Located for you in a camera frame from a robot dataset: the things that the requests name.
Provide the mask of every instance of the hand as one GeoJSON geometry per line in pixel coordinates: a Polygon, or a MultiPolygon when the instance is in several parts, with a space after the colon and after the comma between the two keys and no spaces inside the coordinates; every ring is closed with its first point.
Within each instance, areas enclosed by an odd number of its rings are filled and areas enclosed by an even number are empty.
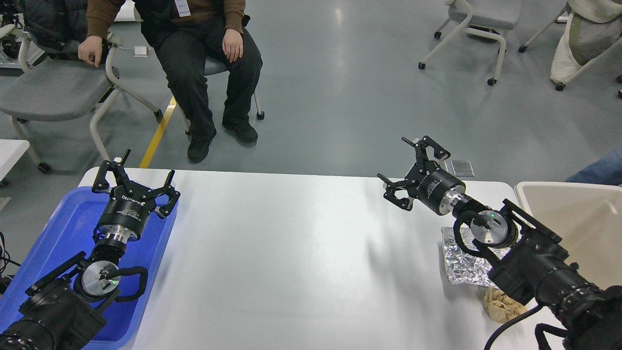
{"type": "Polygon", "coordinates": [[[241,59],[244,53],[242,34],[235,29],[227,28],[223,38],[223,52],[231,63],[241,59]]]}
{"type": "Polygon", "coordinates": [[[90,65],[99,67],[101,62],[101,42],[102,38],[98,35],[87,37],[78,46],[78,58],[90,65]]]}

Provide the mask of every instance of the blue tray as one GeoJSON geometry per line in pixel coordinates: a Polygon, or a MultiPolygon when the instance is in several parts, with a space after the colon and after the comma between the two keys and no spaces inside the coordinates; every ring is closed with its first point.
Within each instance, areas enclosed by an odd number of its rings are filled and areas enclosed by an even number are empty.
{"type": "MultiPolygon", "coordinates": [[[[65,194],[9,288],[0,298],[0,332],[22,318],[17,309],[27,299],[24,291],[35,281],[81,250],[89,256],[95,246],[91,238],[93,228],[97,225],[108,199],[106,194],[92,193],[90,187],[78,187],[65,194]]],[[[166,200],[164,196],[158,198],[156,203],[162,205],[166,200]]],[[[106,309],[103,316],[108,324],[84,349],[119,349],[134,336],[145,311],[176,215],[177,207],[164,220],[152,213],[142,238],[128,242],[128,250],[121,258],[119,267],[143,266],[148,269],[145,294],[138,300],[113,303],[106,309]]],[[[138,289],[138,281],[138,276],[122,277],[119,284],[121,295],[134,294],[138,289]]]]}

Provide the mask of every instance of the blue jeans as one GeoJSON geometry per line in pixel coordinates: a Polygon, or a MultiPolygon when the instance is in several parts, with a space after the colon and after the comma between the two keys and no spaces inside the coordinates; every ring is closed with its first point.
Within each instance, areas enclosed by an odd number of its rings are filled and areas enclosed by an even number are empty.
{"type": "Polygon", "coordinates": [[[566,182],[614,186],[622,184],[622,146],[570,176],[566,182]]]}

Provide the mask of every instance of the yellow floor line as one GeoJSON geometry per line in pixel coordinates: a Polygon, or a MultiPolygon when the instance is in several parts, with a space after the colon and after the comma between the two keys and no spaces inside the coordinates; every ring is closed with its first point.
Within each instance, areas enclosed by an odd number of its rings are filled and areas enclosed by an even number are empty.
{"type": "Polygon", "coordinates": [[[145,152],[145,156],[142,157],[141,165],[139,166],[140,168],[144,169],[149,167],[149,163],[151,163],[151,159],[156,153],[157,145],[160,144],[162,135],[164,135],[167,125],[169,125],[170,116],[173,115],[173,111],[176,106],[177,101],[175,101],[175,97],[172,97],[170,99],[169,106],[166,108],[166,112],[164,112],[164,117],[155,131],[154,137],[151,139],[149,147],[147,147],[147,152],[145,152]]]}

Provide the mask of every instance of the brown sweater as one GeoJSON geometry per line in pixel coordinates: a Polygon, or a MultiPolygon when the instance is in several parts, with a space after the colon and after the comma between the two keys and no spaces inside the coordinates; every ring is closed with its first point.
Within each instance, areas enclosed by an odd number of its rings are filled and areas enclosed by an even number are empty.
{"type": "MultiPolygon", "coordinates": [[[[211,0],[187,0],[190,16],[179,17],[177,8],[173,6],[170,19],[173,23],[183,25],[206,21],[217,14],[211,0]]],[[[125,0],[88,0],[86,19],[88,36],[97,35],[106,38],[108,29],[121,9],[125,0]]],[[[246,0],[225,0],[225,28],[242,33],[242,17],[246,0]]]]}

